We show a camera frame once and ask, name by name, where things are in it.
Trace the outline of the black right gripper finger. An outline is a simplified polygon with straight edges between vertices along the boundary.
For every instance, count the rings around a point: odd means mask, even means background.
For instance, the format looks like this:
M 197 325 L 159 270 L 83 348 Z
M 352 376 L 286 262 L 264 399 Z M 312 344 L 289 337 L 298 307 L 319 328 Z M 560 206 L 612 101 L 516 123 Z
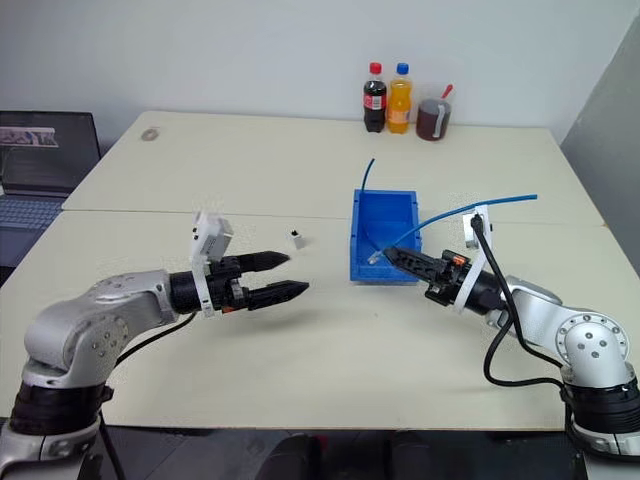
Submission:
M 389 247 L 387 259 L 394 267 L 402 271 L 440 270 L 442 267 L 441 259 L 402 247 Z
M 440 276 L 440 260 L 428 256 L 399 256 L 391 261 L 397 269 L 429 284 Z

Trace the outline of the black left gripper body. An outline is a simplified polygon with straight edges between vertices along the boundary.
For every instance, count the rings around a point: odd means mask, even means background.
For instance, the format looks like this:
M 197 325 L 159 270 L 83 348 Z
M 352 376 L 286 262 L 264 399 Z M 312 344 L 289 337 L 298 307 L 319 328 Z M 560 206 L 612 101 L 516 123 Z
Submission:
M 215 312 L 229 313 L 249 307 L 249 289 L 240 285 L 240 278 L 250 271 L 250 257 L 250 254 L 225 256 L 209 264 L 207 286 Z

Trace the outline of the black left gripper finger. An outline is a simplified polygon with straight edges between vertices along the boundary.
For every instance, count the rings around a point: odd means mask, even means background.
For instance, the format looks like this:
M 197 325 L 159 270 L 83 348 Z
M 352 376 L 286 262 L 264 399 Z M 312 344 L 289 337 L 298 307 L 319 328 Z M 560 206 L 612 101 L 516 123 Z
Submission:
M 289 255 L 276 251 L 261 251 L 237 256 L 240 274 L 272 270 L 289 260 Z
M 250 290 L 247 298 L 247 309 L 253 311 L 291 301 L 308 288 L 308 282 L 285 280 L 271 283 L 263 288 Z

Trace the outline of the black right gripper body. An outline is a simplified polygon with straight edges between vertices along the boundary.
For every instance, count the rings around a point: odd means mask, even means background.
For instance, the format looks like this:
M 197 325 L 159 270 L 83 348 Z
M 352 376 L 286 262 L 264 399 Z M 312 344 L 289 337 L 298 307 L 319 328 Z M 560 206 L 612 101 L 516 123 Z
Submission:
M 442 306 L 452 305 L 471 270 L 471 260 L 453 251 L 443 251 L 440 258 L 433 258 L 432 266 L 424 296 Z

